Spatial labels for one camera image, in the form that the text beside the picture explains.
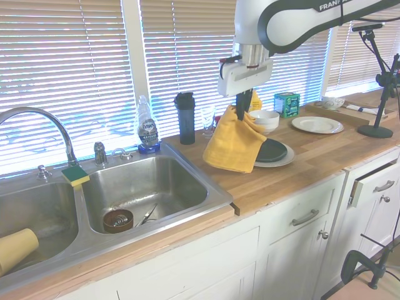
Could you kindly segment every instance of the brown bowl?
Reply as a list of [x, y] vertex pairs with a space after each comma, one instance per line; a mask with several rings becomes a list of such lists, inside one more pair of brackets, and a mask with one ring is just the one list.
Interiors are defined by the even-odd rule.
[[[118, 216], [125, 216], [127, 222], [121, 226], [114, 226]], [[133, 213], [127, 209], [117, 209], [115, 211], [109, 211], [102, 219], [102, 225], [105, 231], [108, 233], [121, 233], [127, 231], [133, 227]]]

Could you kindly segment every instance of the sink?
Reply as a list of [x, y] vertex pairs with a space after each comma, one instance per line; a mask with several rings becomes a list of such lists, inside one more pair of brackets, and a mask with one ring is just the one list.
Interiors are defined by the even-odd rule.
[[29, 228], [39, 247], [9, 273], [63, 252], [78, 235], [74, 190], [52, 183], [0, 196], [0, 238]]
[[[232, 203], [231, 195], [164, 142], [159, 152], [132, 152], [128, 161], [109, 157], [105, 166], [93, 159], [79, 164], [90, 177], [82, 188], [66, 182], [63, 165], [53, 167], [47, 182], [36, 179], [36, 170], [0, 179], [0, 237], [30, 228], [39, 238], [39, 248], [0, 277], [0, 298]], [[137, 224], [156, 203], [151, 222], [117, 234], [104, 232], [108, 211], [128, 209]]]
[[95, 172], [82, 186], [90, 225], [99, 233], [107, 233], [103, 229], [103, 217], [111, 210], [130, 210], [136, 225], [155, 204], [150, 220], [197, 206], [208, 194], [176, 159], [167, 156]]

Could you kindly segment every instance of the window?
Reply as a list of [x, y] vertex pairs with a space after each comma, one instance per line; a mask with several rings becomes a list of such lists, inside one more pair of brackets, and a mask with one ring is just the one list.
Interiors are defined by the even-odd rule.
[[[44, 109], [67, 128], [79, 158], [132, 146], [135, 100], [120, 0], [0, 1], [0, 111]], [[66, 161], [45, 117], [0, 126], [0, 173]]]
[[[213, 104], [222, 114], [234, 97], [217, 92], [219, 59], [233, 50], [236, 0], [140, 0], [149, 96], [161, 136], [179, 133], [173, 99], [194, 92], [196, 108]], [[293, 52], [274, 56], [272, 78], [257, 87], [264, 109], [275, 93], [301, 94], [301, 104], [320, 98], [328, 31]], [[196, 113], [196, 129], [201, 128]]]
[[[400, 16], [400, 7], [395, 6], [369, 15], [371, 19], [391, 19]], [[381, 73], [375, 55], [363, 44], [358, 32], [352, 32], [352, 21], [337, 29], [333, 37], [332, 63], [327, 85], [328, 96], [344, 96], [377, 89], [376, 74]], [[393, 56], [400, 50], [400, 21], [387, 22], [382, 29], [374, 30], [379, 53], [389, 66]]]

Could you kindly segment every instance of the dish soap bottle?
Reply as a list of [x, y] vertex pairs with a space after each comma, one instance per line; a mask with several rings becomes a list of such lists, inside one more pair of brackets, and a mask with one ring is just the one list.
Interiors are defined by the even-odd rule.
[[160, 150], [156, 120], [145, 96], [139, 97], [137, 105], [137, 135], [139, 153], [148, 154]]
[[263, 109], [263, 102], [260, 100], [256, 92], [256, 89], [253, 89], [249, 111], [259, 111], [262, 109]]

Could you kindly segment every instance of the black water bottle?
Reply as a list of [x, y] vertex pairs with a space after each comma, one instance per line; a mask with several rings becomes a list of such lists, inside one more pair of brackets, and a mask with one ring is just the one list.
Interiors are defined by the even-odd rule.
[[194, 98], [192, 92], [180, 92], [174, 100], [179, 119], [179, 140], [183, 145], [191, 145], [194, 137]]

